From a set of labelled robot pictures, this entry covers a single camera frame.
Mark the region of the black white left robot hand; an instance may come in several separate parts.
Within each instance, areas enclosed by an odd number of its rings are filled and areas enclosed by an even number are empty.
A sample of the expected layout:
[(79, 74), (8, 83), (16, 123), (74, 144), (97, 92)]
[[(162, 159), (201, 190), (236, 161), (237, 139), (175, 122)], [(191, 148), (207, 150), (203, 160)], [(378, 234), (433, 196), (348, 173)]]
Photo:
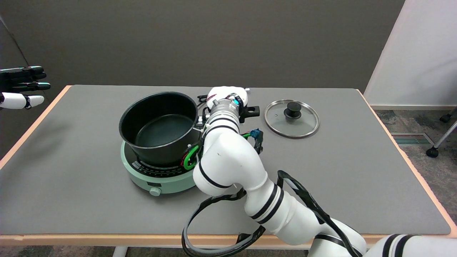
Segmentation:
[(46, 78), (41, 66), (1, 69), (0, 72), (0, 109), (31, 109), (44, 102), (44, 96), (27, 95), (24, 92), (45, 91), (50, 83), (40, 82)]

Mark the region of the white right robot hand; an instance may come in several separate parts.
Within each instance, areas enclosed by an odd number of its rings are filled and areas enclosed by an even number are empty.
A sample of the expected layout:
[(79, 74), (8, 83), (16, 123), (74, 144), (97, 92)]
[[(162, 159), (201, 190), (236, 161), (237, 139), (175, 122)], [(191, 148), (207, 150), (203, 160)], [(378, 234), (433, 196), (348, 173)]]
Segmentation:
[(248, 104), (248, 92), (243, 87), (236, 87), (236, 86), (218, 86), (213, 87), (209, 93), (207, 94), (207, 101), (206, 106), (209, 109), (213, 107), (213, 101), (217, 100), (220, 101), (223, 98), (226, 98), (229, 95), (237, 95), (242, 99), (243, 106), (247, 107)]

